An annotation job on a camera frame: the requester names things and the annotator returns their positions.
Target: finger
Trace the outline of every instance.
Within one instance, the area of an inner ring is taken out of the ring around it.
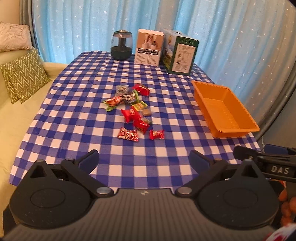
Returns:
[[[290,210],[290,206],[288,202],[284,202],[281,206],[281,213],[284,217],[290,217],[292,215],[292,212]]]
[[[288,223],[291,223],[292,222],[292,219],[291,218],[287,218],[287,217],[282,217],[281,218],[281,226],[285,226],[287,225]]]
[[[293,213],[296,213],[296,197],[291,198],[289,208]]]
[[[284,189],[281,194],[279,195],[279,200],[281,202],[288,200],[287,189]]]

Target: gray ribbed surface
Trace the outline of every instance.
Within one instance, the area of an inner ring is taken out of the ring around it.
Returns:
[[[178,198],[170,189],[120,189],[114,197],[96,200],[91,211],[71,225],[43,231],[19,225],[4,240],[262,241],[270,232],[269,226],[254,231],[220,227],[192,200]]]

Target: orange plastic bin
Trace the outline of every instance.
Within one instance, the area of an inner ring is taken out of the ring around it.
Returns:
[[[194,80],[191,83],[195,89],[194,98],[213,137],[241,137],[260,130],[229,88]]]

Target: beige couch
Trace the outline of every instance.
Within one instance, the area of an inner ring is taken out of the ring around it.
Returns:
[[[28,52],[28,50],[1,52],[0,65],[24,56]],[[45,72],[51,80],[54,80],[66,66],[66,64],[43,63]],[[51,85],[52,81],[39,89],[23,104],[20,101],[11,104],[0,70],[0,237],[3,236],[2,212],[15,190],[15,186],[8,183],[13,161]]]

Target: green chevron pillow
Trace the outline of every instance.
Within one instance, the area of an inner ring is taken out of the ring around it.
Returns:
[[[37,50],[14,61],[1,65],[11,102],[15,101],[14,92],[24,103],[42,86],[50,81],[42,66]]]

